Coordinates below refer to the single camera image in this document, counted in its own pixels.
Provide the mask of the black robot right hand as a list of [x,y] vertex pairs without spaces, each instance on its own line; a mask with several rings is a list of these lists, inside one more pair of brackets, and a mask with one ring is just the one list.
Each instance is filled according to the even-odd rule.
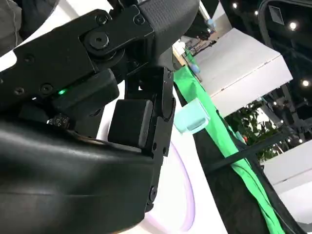
[[0,74],[0,231],[110,234],[153,208],[176,109],[161,61],[197,0],[96,9],[17,47]]

